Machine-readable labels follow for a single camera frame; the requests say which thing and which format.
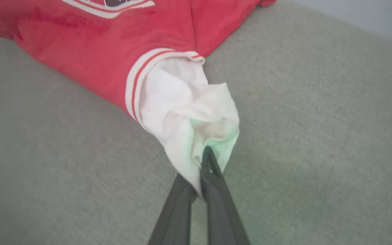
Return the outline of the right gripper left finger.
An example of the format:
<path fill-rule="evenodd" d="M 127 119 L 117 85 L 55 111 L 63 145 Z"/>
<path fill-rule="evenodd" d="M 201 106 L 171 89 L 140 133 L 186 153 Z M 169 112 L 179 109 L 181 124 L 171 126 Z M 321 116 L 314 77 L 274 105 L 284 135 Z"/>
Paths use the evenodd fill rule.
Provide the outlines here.
<path fill-rule="evenodd" d="M 191 212 L 196 196 L 193 186 L 177 174 L 151 233 L 149 245 L 190 244 Z"/>

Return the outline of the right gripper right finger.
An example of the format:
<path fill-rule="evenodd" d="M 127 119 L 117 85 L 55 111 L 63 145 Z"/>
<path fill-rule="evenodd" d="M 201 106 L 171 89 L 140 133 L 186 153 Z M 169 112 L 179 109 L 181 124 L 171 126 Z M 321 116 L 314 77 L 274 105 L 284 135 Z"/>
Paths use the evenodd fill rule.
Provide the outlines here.
<path fill-rule="evenodd" d="M 249 245 L 249 238 L 213 149 L 204 149 L 201 163 L 202 195 L 208 210 L 209 245 Z"/>

